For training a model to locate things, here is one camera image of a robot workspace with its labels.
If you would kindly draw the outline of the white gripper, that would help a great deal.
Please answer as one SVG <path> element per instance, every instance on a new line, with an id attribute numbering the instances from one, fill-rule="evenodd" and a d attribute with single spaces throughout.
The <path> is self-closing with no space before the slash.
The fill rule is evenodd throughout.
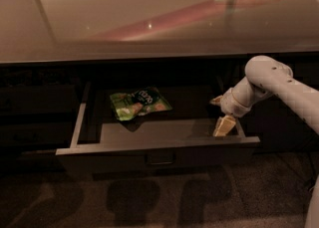
<path id="1" fill-rule="evenodd" d="M 226 114 L 220 117 L 213 132 L 213 136 L 226 136 L 236 125 L 234 117 L 243 117 L 250 112 L 250 108 L 242 105 L 233 94 L 233 88 L 230 88 L 222 96 L 218 96 L 209 101 L 211 105 L 220 106 L 221 111 Z"/>

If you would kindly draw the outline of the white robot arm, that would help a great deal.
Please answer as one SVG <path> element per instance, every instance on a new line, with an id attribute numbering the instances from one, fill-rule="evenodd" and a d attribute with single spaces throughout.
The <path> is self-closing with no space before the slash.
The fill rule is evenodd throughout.
<path id="1" fill-rule="evenodd" d="M 280 98 L 310 128 L 319 134 L 319 91 L 293 78 L 291 68 L 268 56 L 255 56 L 245 65 L 245 77 L 223 95 L 209 102 L 224 113 L 213 136 L 226 136 L 235 120 L 248 114 L 258 102 Z"/>

